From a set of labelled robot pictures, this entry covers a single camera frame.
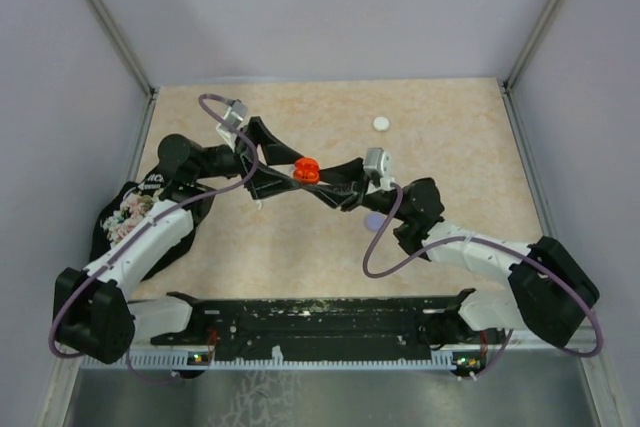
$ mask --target metal frame edge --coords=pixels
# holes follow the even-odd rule
[[[158,94],[159,89],[154,89],[152,91],[151,95],[149,96],[147,106],[145,107],[142,114],[142,119],[140,120],[140,130],[138,132],[138,136],[133,147],[133,152],[129,160],[129,168],[127,170],[126,180],[135,181],[136,176],[138,175],[138,168],[140,167],[140,161],[142,160],[144,146],[147,143],[147,136],[149,135],[149,130],[151,129],[151,119],[153,118],[153,112],[156,108]]]
[[[140,59],[138,59],[138,56],[127,41],[126,36],[118,27],[117,22],[105,2],[103,0],[86,1],[100,23],[103,32],[115,48],[127,69],[137,80],[140,88],[146,95],[151,95],[153,93],[153,86],[149,82],[149,78],[142,67]]]
[[[196,352],[206,352],[206,346],[195,349]],[[184,348],[152,348],[132,349],[131,364],[142,370],[434,370],[447,371],[454,368],[453,352],[432,352],[429,360],[404,360],[397,361],[287,361],[283,357],[273,357],[264,360],[214,361],[211,364],[189,365],[188,359],[193,349]],[[92,370],[128,370],[123,359],[112,364],[103,364],[95,359],[86,358],[83,369]]]
[[[513,96],[513,90],[508,89],[506,83],[501,90],[507,116],[511,123],[518,152],[520,153],[527,182],[538,213],[540,226],[545,235],[557,236],[551,207],[540,181],[531,144],[527,138],[522,116],[518,109],[517,101]],[[607,349],[603,349],[597,357],[582,359],[582,369],[600,425],[607,427],[633,427],[628,403]]]
[[[540,16],[536,20],[536,23],[505,82],[507,92],[511,92],[519,82],[524,70],[527,68],[539,45],[544,40],[544,36],[549,30],[549,27],[551,27],[551,24],[553,23],[563,1],[564,0],[548,0],[542,9]]]
[[[82,359],[56,359],[36,427],[62,427]]]

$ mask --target patterned cloth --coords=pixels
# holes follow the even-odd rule
[[[98,216],[93,229],[91,254],[89,261],[94,261],[118,245],[145,218],[153,205],[159,200],[166,182],[161,174],[149,172],[139,184],[127,182],[120,192]],[[192,230],[177,245],[173,246],[147,273],[143,280],[153,277],[165,269],[174,260],[186,254],[195,238]]]

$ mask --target wire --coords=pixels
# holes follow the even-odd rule
[[[564,290],[567,295],[569,297],[571,297],[571,299],[578,304],[578,307],[580,307],[580,309],[584,312],[585,316],[589,319],[589,322],[591,322],[591,325],[593,327],[593,331],[595,333],[596,336],[596,345],[595,347],[587,352],[580,352],[580,351],[576,351],[576,350],[572,350],[572,349],[567,349],[566,347],[559,347],[559,349],[567,354],[571,354],[571,355],[575,355],[578,357],[594,357],[596,355],[598,355],[600,353],[600,351],[602,350],[602,347],[604,345],[604,335],[602,333],[602,328],[600,327],[600,322],[598,322],[598,318],[596,317],[596,314],[589,308],[589,306],[585,303],[584,300],[582,300],[582,298],[580,297],[580,295],[578,295],[578,293],[573,290],[564,280],[562,280],[560,277],[558,277],[556,274],[554,274],[553,272],[551,272],[551,270],[549,270],[547,267],[545,267],[544,265],[542,265],[540,262],[538,262],[535,259],[532,259],[530,257],[527,257],[526,255],[521,254],[520,252],[511,249],[510,247],[507,247],[506,245],[502,245],[499,244],[497,242],[493,242],[491,240],[486,240],[486,239],[481,239],[478,237],[465,237],[465,236],[453,236],[453,237],[447,237],[444,239],[439,239],[436,240],[434,242],[431,242],[427,245],[425,245],[424,247],[416,250],[413,254],[411,254],[409,257],[407,257],[405,260],[403,260],[402,262],[398,263],[397,265],[394,265],[393,267],[383,271],[383,272],[371,272],[369,270],[369,259],[371,258],[371,254],[373,253],[373,250],[375,249],[376,245],[378,245],[378,242],[380,241],[380,238],[382,237],[382,234],[384,234],[385,230],[387,229],[387,227],[389,226],[389,224],[391,223],[391,221],[393,220],[396,212],[398,212],[398,209],[400,209],[400,205],[402,203],[402,197],[403,197],[403,191],[402,191],[402,187],[400,187],[398,184],[391,184],[393,186],[393,188],[396,190],[396,200],[393,204],[393,206],[391,207],[391,210],[389,211],[389,215],[387,216],[387,218],[385,219],[385,221],[382,223],[382,226],[380,227],[380,229],[378,230],[378,232],[376,232],[376,235],[373,237],[373,240],[371,241],[371,244],[369,244],[369,247],[367,248],[364,257],[362,259],[362,270],[364,272],[364,275],[366,275],[367,277],[371,278],[371,279],[380,279],[382,277],[387,277],[388,275],[393,274],[394,272],[397,272],[398,270],[400,270],[401,268],[403,268],[405,265],[407,265],[409,262],[411,262],[412,260],[416,259],[417,257],[421,256],[422,254],[427,253],[428,251],[430,251],[431,249],[435,249],[436,247],[440,247],[442,245],[446,245],[446,244],[450,244],[452,242],[472,242],[472,243],[476,243],[476,244],[481,244],[481,245],[485,245],[487,247],[491,247],[494,250],[498,250],[501,252],[504,252],[508,255],[511,255],[512,257],[515,257],[516,259],[525,262],[526,264],[528,264],[529,266],[533,267],[534,269],[536,269],[538,272],[540,272],[543,275],[546,275],[547,278],[549,278],[552,282],[554,282],[558,287],[560,287],[562,290]],[[505,344],[503,345],[503,348],[506,348],[506,344],[508,343],[508,340],[505,341]],[[501,350],[498,351],[498,354],[502,355],[503,352],[503,348],[501,348]],[[495,362],[495,358],[494,357],[492,359],[492,361],[489,363],[489,365],[493,365],[493,363]]]
[[[511,340],[512,335],[513,335],[513,329],[507,332],[507,336],[504,338],[504,342],[502,342],[502,345],[498,349],[498,352],[496,352],[496,354],[493,357],[491,357],[491,360],[487,363],[484,369],[482,369],[480,372],[478,372],[472,377],[462,377],[462,378],[467,380],[476,380],[484,375],[487,375],[487,373],[491,369],[493,369],[493,367],[496,365],[500,357],[502,357],[502,354],[504,354],[504,351],[507,350],[507,345],[509,345],[509,341]]]
[[[140,372],[134,369],[133,365],[131,364],[131,349],[127,349],[127,352],[124,354],[124,363],[127,364],[127,369],[129,370],[129,372],[131,372],[133,375],[138,377],[138,379],[143,381],[145,384],[169,385],[169,384],[173,384],[175,382],[180,381],[180,377],[171,377],[166,380],[159,380],[159,379],[150,379],[149,377],[142,375]]]
[[[207,340],[207,352],[209,353],[209,363],[213,360],[213,353],[218,347],[218,331],[216,329],[210,329],[209,339]]]
[[[219,122],[224,127],[226,127],[229,131],[231,131],[235,135],[237,135],[240,138],[240,140],[242,140],[247,145],[249,150],[251,151],[251,168],[247,172],[247,175],[242,177],[238,182],[235,182],[234,184],[231,184],[231,185],[229,185],[227,187],[223,187],[223,188],[218,189],[218,190],[213,190],[213,191],[205,192],[205,193],[202,193],[202,194],[198,194],[198,195],[195,195],[193,197],[189,197],[188,199],[183,200],[182,202],[180,202],[180,203],[168,208],[164,212],[161,212],[156,217],[154,217],[151,222],[147,222],[147,223],[143,224],[140,227],[139,230],[137,230],[135,233],[133,233],[130,237],[128,237],[125,240],[123,240],[122,244],[120,246],[120,249],[118,249],[118,251],[116,251],[107,260],[105,265],[100,267],[89,278],[87,278],[82,284],[80,284],[80,286],[64,302],[64,304],[62,305],[62,307],[60,308],[60,310],[58,311],[58,313],[54,317],[53,322],[51,323],[51,329],[49,329],[48,344],[49,344],[49,350],[56,357],[59,357],[61,359],[73,359],[73,358],[81,357],[83,355],[80,352],[75,352],[75,353],[62,352],[61,350],[59,350],[56,347],[55,337],[56,337],[56,333],[58,332],[58,329],[60,328],[60,324],[62,323],[62,319],[67,315],[69,309],[74,304],[74,302],[84,293],[85,290],[87,290],[89,285],[91,285],[93,283],[93,281],[96,280],[98,277],[100,277],[107,269],[113,267],[113,264],[120,257],[122,257],[122,255],[124,255],[124,253],[127,250],[129,250],[129,248],[140,237],[142,237],[142,235],[144,235],[144,233],[147,230],[149,230],[149,228],[151,228],[155,224],[155,222],[163,219],[164,217],[166,217],[167,215],[171,214],[172,212],[175,212],[178,209],[181,209],[181,208],[183,208],[183,207],[185,207],[187,205],[193,204],[194,202],[199,202],[201,200],[205,200],[205,199],[214,197],[216,195],[224,194],[226,192],[229,192],[231,190],[234,190],[234,189],[237,189],[238,187],[243,186],[244,184],[246,184],[251,179],[251,177],[253,177],[253,175],[258,170],[258,159],[259,159],[259,157],[258,157],[258,149],[257,149],[256,145],[251,141],[251,139],[249,139],[249,137],[247,137],[247,135],[244,132],[242,132],[241,130],[237,129],[231,123],[227,122],[220,115],[218,115],[213,110],[211,110],[211,108],[207,105],[206,100],[215,100],[217,102],[222,102],[222,103],[227,104],[227,105],[229,105],[231,103],[231,101],[226,99],[225,97],[222,97],[222,96],[216,95],[216,94],[202,94],[200,97],[198,97],[198,103],[200,104],[200,107],[202,107],[202,109],[207,114],[209,114],[211,117],[213,117],[217,122]],[[129,370],[131,372],[133,372],[139,378],[145,380],[145,378],[141,374],[139,374],[138,372],[133,370],[133,367],[131,365],[131,359],[130,359],[129,351],[127,351],[127,353],[125,355],[126,355],[125,361],[126,361],[126,364],[127,364],[127,367],[129,368]],[[149,383],[157,383],[157,381],[152,381],[152,380],[149,380],[149,379],[147,379],[147,381]]]
[[[480,346],[480,358],[483,361],[487,360],[487,350],[489,350],[489,341],[487,340],[487,333],[482,330],[480,331],[480,341],[482,345]]]

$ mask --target red object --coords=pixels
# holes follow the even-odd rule
[[[303,184],[317,184],[320,182],[320,166],[318,162],[309,158],[302,157],[293,164],[293,178]]]
[[[487,358],[487,351],[489,350],[489,342],[487,339],[487,333],[484,330],[480,331],[480,339],[482,340],[482,348],[480,350],[480,355],[483,360]]]
[[[209,340],[207,340],[207,350],[209,351],[209,362],[213,359],[213,351],[218,346],[218,331],[215,329],[209,329]]]

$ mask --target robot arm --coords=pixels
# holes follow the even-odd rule
[[[231,103],[225,120],[239,126],[246,107]],[[364,159],[328,169],[299,172],[293,177],[271,166],[293,164],[313,168],[314,162],[289,148],[271,134],[259,117],[249,119],[244,134],[261,147],[265,159],[245,184],[254,200],[262,200],[291,190],[303,189],[332,208],[344,212],[356,207],[388,215],[396,201],[393,190],[392,159],[383,149],[369,149]],[[57,279],[54,318],[67,299],[92,274],[108,266],[74,302],[55,332],[55,339],[102,362],[118,360],[131,343],[161,334],[182,332],[189,323],[192,306],[168,296],[152,301],[129,299],[162,256],[211,208],[212,200],[192,204],[188,210],[174,209],[177,202],[201,193],[206,187],[197,180],[206,177],[245,177],[254,159],[248,146],[231,132],[218,128],[227,145],[203,148],[184,136],[166,137],[158,148],[157,171],[170,179],[170,186],[147,217],[120,244],[84,270],[66,269]],[[591,307],[599,293],[559,242],[543,237],[534,245],[504,242],[464,230],[442,217],[444,206],[431,178],[419,179],[403,189],[402,202],[394,216],[402,224],[393,233],[408,254],[439,239],[458,236],[485,239],[508,246],[523,256],[535,258],[574,289]],[[129,248],[123,246],[136,240]],[[500,282],[500,292],[465,291],[458,315],[474,331],[490,328],[529,328],[543,340],[563,347],[584,319],[575,302],[555,284],[514,257],[476,242],[455,242],[431,249],[425,260],[455,264]]]

